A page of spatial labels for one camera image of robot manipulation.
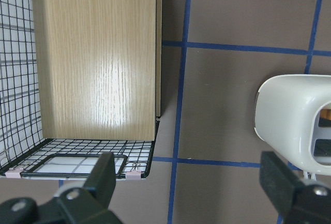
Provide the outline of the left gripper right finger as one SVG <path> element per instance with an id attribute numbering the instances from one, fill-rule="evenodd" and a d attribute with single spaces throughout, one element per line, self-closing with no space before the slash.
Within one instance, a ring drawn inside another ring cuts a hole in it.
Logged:
<path id="1" fill-rule="evenodd" d="M 259 182 L 283 223 L 330 223 L 330 187 L 299 178 L 274 152 L 261 153 Z"/>

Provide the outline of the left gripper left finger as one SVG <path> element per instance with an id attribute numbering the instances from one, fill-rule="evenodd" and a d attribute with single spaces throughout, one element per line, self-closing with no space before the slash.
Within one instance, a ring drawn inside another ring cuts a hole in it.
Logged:
<path id="1" fill-rule="evenodd" d="M 122 223 L 109 210 L 115 186 L 114 154 L 103 153 L 82 186 L 62 187 L 42 205 L 29 197 L 1 203 L 1 223 Z"/>

